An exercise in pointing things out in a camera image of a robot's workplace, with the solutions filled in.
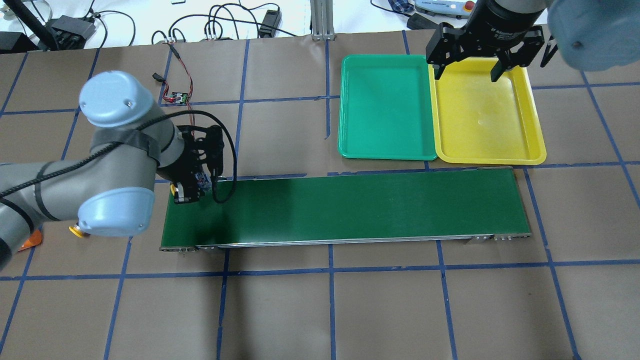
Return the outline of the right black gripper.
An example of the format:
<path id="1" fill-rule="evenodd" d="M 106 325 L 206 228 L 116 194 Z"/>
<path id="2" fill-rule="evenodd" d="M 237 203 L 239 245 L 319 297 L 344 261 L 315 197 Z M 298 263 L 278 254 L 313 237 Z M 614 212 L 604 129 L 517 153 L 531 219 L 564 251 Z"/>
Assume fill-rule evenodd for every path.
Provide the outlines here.
<path id="1" fill-rule="evenodd" d="M 544 5 L 475 5 L 465 25 L 442 22 L 425 47 L 426 62 L 440 80 L 449 66 L 468 58 L 497 58 L 492 83 L 516 66 L 530 66 L 546 41 L 535 22 Z"/>

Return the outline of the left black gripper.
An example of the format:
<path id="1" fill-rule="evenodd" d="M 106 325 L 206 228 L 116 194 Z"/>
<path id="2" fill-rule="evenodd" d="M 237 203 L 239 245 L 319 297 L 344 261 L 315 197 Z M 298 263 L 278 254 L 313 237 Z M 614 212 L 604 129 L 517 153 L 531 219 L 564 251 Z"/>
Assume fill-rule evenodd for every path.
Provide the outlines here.
<path id="1" fill-rule="evenodd" d="M 176 175 L 172 176 L 171 181 L 177 182 L 188 174 L 204 172 L 210 177 L 213 189 L 224 171 L 225 144 L 222 128 L 219 125 L 179 125 L 177 129 L 183 139 L 183 151 L 174 162 Z"/>

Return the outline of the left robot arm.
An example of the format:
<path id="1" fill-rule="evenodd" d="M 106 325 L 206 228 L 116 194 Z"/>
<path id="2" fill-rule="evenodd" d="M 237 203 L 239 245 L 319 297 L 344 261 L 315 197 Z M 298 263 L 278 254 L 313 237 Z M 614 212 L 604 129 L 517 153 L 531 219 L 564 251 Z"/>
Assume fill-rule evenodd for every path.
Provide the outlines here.
<path id="1" fill-rule="evenodd" d="M 207 189 L 222 204 L 236 191 L 234 138 L 214 114 L 167 114 L 135 76 L 121 70 L 87 80 L 78 107 L 94 125 L 88 157 L 1 164 L 2 268 L 47 222 L 73 220 L 71 230 L 80 237 L 146 232 L 156 176 L 176 186 L 178 204 L 197 202 Z"/>

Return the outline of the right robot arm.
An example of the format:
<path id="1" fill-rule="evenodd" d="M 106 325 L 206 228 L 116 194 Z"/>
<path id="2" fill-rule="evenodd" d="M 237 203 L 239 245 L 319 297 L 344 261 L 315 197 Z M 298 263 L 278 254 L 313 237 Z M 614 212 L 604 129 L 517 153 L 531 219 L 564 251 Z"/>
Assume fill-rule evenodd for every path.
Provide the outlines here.
<path id="1" fill-rule="evenodd" d="M 530 66 L 546 43 L 536 25 L 547 11 L 548 57 L 559 52 L 574 69 L 605 71 L 640 57 L 640 5 L 637 0 L 478 0 L 466 25 L 441 23 L 425 48 L 426 62 L 439 80 L 446 67 L 469 58 L 496 62 L 490 79 Z"/>

